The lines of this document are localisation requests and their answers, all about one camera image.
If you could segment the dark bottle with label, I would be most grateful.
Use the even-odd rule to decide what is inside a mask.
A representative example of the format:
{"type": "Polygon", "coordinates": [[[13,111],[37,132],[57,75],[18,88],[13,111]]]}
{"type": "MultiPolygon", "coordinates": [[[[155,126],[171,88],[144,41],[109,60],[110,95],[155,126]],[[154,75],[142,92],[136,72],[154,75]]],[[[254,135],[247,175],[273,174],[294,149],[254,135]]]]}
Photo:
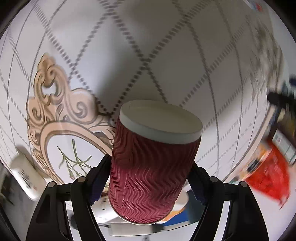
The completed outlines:
{"type": "Polygon", "coordinates": [[[268,139],[277,147],[290,166],[295,164],[295,137],[280,123],[274,124],[268,139]]]}

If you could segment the red corrugated paper cup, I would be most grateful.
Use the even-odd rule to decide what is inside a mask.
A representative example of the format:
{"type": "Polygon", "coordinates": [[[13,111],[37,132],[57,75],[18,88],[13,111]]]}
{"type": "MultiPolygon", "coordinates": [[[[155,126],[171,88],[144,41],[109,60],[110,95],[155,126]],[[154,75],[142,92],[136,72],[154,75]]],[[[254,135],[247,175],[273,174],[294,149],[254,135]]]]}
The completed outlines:
{"type": "Polygon", "coordinates": [[[201,120],[178,106],[131,100],[120,108],[108,189],[124,220],[148,225],[173,210],[201,142],[201,120]]]}

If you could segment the floral diamond pattern tablecloth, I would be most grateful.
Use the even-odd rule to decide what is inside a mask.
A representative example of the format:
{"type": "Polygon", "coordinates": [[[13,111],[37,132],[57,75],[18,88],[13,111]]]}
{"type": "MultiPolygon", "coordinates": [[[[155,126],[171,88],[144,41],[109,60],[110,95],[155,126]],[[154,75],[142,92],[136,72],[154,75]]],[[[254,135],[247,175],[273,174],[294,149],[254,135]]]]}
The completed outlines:
{"type": "Polygon", "coordinates": [[[57,182],[112,151],[123,103],[156,100],[203,123],[195,158],[226,179],[257,137],[283,53],[259,1],[30,1],[1,36],[1,161],[57,182]]]}

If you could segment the white paper cup calligraphy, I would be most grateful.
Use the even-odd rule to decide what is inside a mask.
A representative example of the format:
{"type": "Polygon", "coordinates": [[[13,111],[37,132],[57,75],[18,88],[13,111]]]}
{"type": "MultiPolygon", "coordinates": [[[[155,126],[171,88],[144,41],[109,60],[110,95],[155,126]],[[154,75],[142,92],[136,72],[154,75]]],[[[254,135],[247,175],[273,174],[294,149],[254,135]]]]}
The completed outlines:
{"type": "Polygon", "coordinates": [[[24,154],[16,155],[10,163],[10,170],[26,195],[32,201],[38,201],[47,182],[33,168],[27,157],[24,154]]]}

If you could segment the red plastic bag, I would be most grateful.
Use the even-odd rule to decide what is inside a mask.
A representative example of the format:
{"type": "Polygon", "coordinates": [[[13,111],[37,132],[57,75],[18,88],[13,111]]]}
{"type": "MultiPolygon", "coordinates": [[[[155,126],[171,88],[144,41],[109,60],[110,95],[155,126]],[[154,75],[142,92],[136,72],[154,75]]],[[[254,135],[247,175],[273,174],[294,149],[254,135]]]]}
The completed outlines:
{"type": "Polygon", "coordinates": [[[267,149],[263,150],[257,158],[258,166],[244,177],[244,181],[282,207],[290,197],[288,163],[272,142],[268,141],[267,149]]]}

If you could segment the orange and white cup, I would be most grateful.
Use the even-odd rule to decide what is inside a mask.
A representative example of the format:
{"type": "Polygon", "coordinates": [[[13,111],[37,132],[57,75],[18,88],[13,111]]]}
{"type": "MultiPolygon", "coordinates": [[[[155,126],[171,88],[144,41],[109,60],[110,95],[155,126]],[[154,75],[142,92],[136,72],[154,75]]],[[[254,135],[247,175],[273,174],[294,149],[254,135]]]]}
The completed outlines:
{"type": "Polygon", "coordinates": [[[188,201],[189,201],[188,194],[182,190],[171,212],[163,220],[159,221],[158,224],[163,224],[171,220],[174,216],[180,214],[185,209],[185,205],[188,203],[188,201]]]}

